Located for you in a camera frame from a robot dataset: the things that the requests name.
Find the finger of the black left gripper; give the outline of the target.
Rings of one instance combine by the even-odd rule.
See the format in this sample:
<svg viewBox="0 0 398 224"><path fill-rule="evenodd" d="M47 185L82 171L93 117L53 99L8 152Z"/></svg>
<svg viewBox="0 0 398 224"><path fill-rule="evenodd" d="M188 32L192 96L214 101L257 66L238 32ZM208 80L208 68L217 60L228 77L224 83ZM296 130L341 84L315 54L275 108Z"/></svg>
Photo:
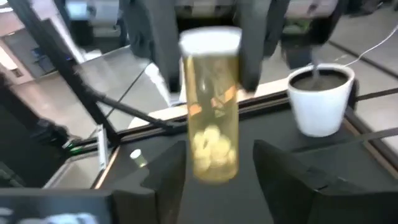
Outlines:
<svg viewBox="0 0 398 224"><path fill-rule="evenodd" d="M180 92L180 49L175 2L120 0L122 18L134 55L155 63L169 92Z"/></svg>
<svg viewBox="0 0 398 224"><path fill-rule="evenodd" d="M238 24L242 30L239 48L239 82L256 90L262 61L270 57L282 35L289 0L239 0Z"/></svg>

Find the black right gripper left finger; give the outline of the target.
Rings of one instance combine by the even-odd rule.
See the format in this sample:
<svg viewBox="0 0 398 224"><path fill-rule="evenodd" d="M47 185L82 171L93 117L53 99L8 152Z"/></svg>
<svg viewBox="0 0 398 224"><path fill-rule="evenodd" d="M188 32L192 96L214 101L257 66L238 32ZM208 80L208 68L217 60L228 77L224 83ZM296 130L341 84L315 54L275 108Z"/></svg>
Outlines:
<svg viewBox="0 0 398 224"><path fill-rule="evenodd" d="M176 223L185 184L187 150L178 141L150 161L114 182L112 222Z"/></svg>

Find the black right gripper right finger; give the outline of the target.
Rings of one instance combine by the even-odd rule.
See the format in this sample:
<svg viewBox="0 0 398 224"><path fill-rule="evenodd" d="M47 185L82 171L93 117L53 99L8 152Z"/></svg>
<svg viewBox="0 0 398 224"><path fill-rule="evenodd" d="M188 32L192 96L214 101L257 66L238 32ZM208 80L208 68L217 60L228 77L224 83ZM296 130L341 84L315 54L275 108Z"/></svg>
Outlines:
<svg viewBox="0 0 398 224"><path fill-rule="evenodd" d="M397 189L368 190L263 141L257 179L274 223L397 223Z"/></svg>

